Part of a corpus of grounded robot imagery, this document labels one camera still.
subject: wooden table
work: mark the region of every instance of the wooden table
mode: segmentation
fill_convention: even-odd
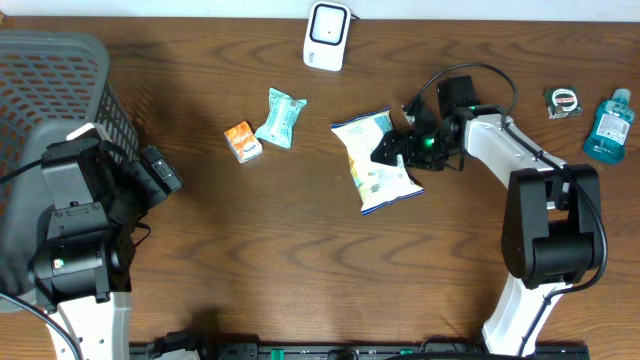
[[[513,116],[546,150],[599,171],[609,268],[588,293],[561,299],[541,340],[584,341],[593,359],[640,356],[640,129],[617,166],[582,144],[595,109],[619,87],[639,109],[640,27],[633,24],[370,21],[352,24],[344,68],[302,62],[306,20],[13,19],[16,29],[94,34],[111,81],[145,143],[176,165],[184,187],[146,221],[152,236],[131,271],[131,340],[194,324],[209,334],[279,342],[415,342],[473,338],[507,270],[500,252],[506,191],[479,161],[463,173],[410,171],[425,194],[360,215],[361,201],[332,123],[407,103],[436,71],[483,61],[520,88]],[[502,79],[469,69],[485,102],[507,104]],[[575,85],[585,112],[549,120],[544,89]],[[294,145],[265,144],[238,164],[222,136],[260,126],[269,87],[308,99]],[[437,107],[434,89],[425,94]],[[8,359],[54,356],[44,325],[0,317]]]

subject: bottle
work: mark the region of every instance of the bottle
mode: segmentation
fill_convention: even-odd
[[[624,159],[624,142],[635,113],[629,108],[631,92],[618,89],[613,98],[600,104],[591,135],[583,150],[596,160],[615,165]]]

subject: small orange and white box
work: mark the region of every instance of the small orange and white box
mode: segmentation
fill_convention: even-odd
[[[240,163],[262,154],[262,144],[253,135],[246,121],[224,132],[229,147]]]

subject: white wall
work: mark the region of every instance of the white wall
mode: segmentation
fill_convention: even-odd
[[[0,0],[7,15],[308,18],[315,0]],[[640,21],[640,0],[343,0],[363,19]]]

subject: basket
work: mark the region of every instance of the basket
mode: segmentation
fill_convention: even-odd
[[[1,31],[0,176],[39,159],[87,122],[102,124],[135,159],[138,135],[107,83],[108,72],[107,51],[92,36]],[[44,214],[52,204],[39,168],[0,186],[0,290],[30,303],[28,264],[45,240]],[[0,301],[0,312],[16,309]]]

